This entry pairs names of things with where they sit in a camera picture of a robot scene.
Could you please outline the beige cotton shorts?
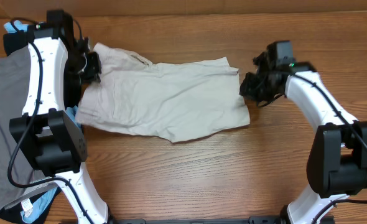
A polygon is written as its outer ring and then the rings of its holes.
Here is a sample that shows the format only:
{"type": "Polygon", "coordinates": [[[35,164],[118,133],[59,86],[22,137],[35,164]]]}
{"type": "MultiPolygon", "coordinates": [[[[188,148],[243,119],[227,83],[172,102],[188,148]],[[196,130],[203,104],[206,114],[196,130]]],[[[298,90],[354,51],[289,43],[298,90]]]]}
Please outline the beige cotton shorts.
{"type": "Polygon", "coordinates": [[[94,50],[101,80],[84,91],[76,113],[80,124],[182,142],[250,123],[239,94],[239,70],[227,58],[153,63],[100,43],[94,50]]]}

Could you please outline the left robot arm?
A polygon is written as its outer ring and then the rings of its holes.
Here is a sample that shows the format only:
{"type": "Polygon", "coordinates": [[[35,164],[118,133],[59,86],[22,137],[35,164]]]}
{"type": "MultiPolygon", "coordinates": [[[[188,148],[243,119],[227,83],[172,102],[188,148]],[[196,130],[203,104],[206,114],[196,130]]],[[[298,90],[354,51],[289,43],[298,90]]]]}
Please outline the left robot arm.
{"type": "Polygon", "coordinates": [[[9,182],[22,189],[56,183],[75,211],[79,223],[112,223],[108,205],[93,185],[86,159],[87,142],[66,108],[80,100],[81,86],[100,81],[99,55],[85,37],[76,39],[78,22],[62,9],[47,11],[45,22],[31,21],[27,30],[16,30],[27,41],[30,53],[29,92],[19,118],[9,131],[17,145],[7,168],[9,182]],[[45,179],[19,184],[12,177],[18,152],[45,179]]]}

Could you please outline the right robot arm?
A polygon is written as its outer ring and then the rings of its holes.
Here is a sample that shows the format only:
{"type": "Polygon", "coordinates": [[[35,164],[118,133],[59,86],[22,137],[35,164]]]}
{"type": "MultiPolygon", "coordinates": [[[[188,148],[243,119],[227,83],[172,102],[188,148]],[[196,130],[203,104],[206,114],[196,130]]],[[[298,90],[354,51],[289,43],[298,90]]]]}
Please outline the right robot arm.
{"type": "Polygon", "coordinates": [[[334,223],[328,212],[367,189],[367,121],[347,112],[326,89],[310,62],[298,62],[288,40],[269,44],[253,59],[239,93],[263,108],[284,96],[303,112],[315,131],[307,161],[308,184],[279,215],[253,216],[250,223],[334,223]]]}

